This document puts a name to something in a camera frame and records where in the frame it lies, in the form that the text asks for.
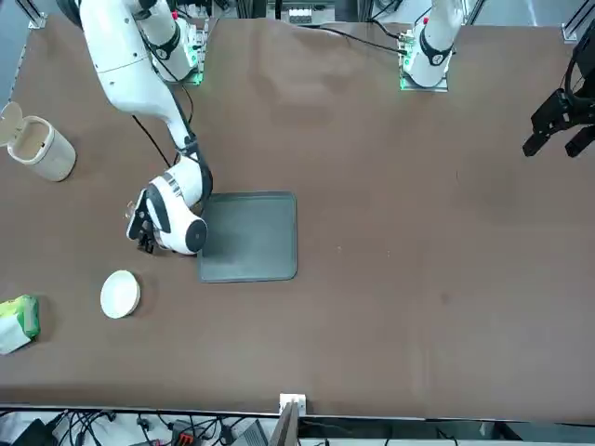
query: black connector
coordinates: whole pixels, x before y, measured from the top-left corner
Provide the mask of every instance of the black connector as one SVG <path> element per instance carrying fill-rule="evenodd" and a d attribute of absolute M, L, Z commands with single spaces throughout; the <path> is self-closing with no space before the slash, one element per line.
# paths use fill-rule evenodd
<path fill-rule="evenodd" d="M 231 426 L 226 426 L 221 423 L 221 432 L 219 433 L 219 442 L 223 446 L 230 446 L 235 441 L 233 430 Z"/>
<path fill-rule="evenodd" d="M 145 432 L 151 431 L 151 423 L 149 423 L 149 420 L 141 418 L 140 415 L 137 418 L 137 425 L 139 425 L 140 428 L 143 429 Z"/>

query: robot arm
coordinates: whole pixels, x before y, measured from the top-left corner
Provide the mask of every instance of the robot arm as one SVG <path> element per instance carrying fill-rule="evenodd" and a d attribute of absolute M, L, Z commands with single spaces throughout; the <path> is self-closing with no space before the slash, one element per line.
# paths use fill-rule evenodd
<path fill-rule="evenodd" d="M 585 79 L 576 92 L 571 85 L 575 65 Z M 531 116 L 533 135 L 522 146 L 525 156 L 536 155 L 552 135 L 575 125 L 585 127 L 566 143 L 568 156 L 576 157 L 595 140 L 595 20 L 573 49 L 563 81 L 563 88 L 554 90 Z"/>
<path fill-rule="evenodd" d="M 442 81 L 463 19 L 462 0 L 432 0 L 428 23 L 414 28 L 411 62 L 404 67 L 416 84 L 430 88 Z"/>
<path fill-rule="evenodd" d="M 179 163 L 140 193 L 126 235 L 138 240 L 147 252 L 158 243 L 182 254 L 195 254 L 205 243 L 207 227 L 190 207 L 208 198 L 212 176 L 196 136 L 174 95 L 153 69 L 146 47 L 153 47 L 166 72 L 175 73 L 176 79 L 185 77 L 192 66 L 182 47 L 179 26 L 166 0 L 70 2 L 68 8 L 79 14 L 77 19 L 108 100 L 123 112 L 162 119 L 182 155 Z"/>

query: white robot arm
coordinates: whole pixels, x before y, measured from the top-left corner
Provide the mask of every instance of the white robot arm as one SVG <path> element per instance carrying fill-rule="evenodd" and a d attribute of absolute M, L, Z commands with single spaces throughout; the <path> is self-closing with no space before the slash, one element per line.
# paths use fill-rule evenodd
<path fill-rule="evenodd" d="M 411 62 L 404 67 L 416 84 L 430 88 L 442 81 L 463 19 L 462 0 L 432 0 L 428 23 L 414 28 Z"/>
<path fill-rule="evenodd" d="M 190 208 L 208 199 L 213 179 L 196 136 L 153 69 L 146 47 L 151 46 L 159 58 L 157 65 L 167 73 L 162 74 L 167 80 L 182 79 L 193 68 L 166 0 L 64 0 L 59 6 L 82 26 L 99 82 L 112 105 L 123 112 L 162 119 L 182 155 L 141 191 L 127 237 L 147 252 L 158 243 L 182 254 L 195 254 L 205 244 L 207 227 Z"/>

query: gray tray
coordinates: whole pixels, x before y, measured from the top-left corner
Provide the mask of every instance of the gray tray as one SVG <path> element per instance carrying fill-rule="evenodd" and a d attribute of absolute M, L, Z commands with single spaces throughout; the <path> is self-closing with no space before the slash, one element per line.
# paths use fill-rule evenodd
<path fill-rule="evenodd" d="M 201 282 L 286 281 L 296 275 L 293 193 L 215 193 L 203 218 L 208 237 L 198 253 Z"/>

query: cup lid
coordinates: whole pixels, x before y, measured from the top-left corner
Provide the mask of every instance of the cup lid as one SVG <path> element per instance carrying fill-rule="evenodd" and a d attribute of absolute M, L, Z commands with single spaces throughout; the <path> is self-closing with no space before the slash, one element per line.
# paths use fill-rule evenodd
<path fill-rule="evenodd" d="M 14 141 L 22 132 L 22 110 L 17 102 L 8 102 L 0 113 L 0 146 Z"/>

